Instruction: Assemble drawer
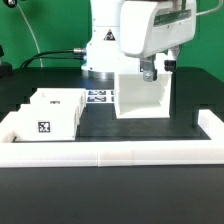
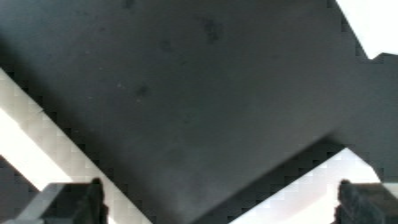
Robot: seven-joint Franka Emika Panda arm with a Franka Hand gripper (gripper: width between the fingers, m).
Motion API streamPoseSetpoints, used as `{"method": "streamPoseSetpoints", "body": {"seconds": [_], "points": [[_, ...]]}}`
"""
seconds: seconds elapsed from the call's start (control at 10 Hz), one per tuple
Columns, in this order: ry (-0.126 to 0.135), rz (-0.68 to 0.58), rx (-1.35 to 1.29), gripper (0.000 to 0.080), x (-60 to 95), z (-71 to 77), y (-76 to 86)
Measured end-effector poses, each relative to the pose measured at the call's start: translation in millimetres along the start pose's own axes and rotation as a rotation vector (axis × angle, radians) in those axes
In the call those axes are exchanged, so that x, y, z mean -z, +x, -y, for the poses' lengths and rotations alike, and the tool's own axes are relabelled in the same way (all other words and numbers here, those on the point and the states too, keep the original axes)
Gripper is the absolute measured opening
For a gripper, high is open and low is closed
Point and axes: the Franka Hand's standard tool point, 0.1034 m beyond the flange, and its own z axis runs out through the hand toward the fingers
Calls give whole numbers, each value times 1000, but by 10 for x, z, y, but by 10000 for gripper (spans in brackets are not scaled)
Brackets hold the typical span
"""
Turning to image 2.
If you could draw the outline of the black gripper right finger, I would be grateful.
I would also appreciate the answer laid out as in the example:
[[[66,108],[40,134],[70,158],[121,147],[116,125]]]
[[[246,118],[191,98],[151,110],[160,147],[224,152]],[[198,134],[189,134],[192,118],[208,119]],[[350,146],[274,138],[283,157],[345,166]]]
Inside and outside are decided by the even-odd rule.
[[[334,224],[398,224],[398,197],[381,183],[343,180],[338,201]]]

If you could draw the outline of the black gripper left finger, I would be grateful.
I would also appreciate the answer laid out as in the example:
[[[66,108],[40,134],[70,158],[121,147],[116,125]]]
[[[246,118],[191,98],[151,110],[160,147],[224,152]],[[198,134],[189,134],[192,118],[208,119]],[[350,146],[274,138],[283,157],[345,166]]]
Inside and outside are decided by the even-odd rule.
[[[52,183],[36,195],[16,224],[109,224],[103,183]]]

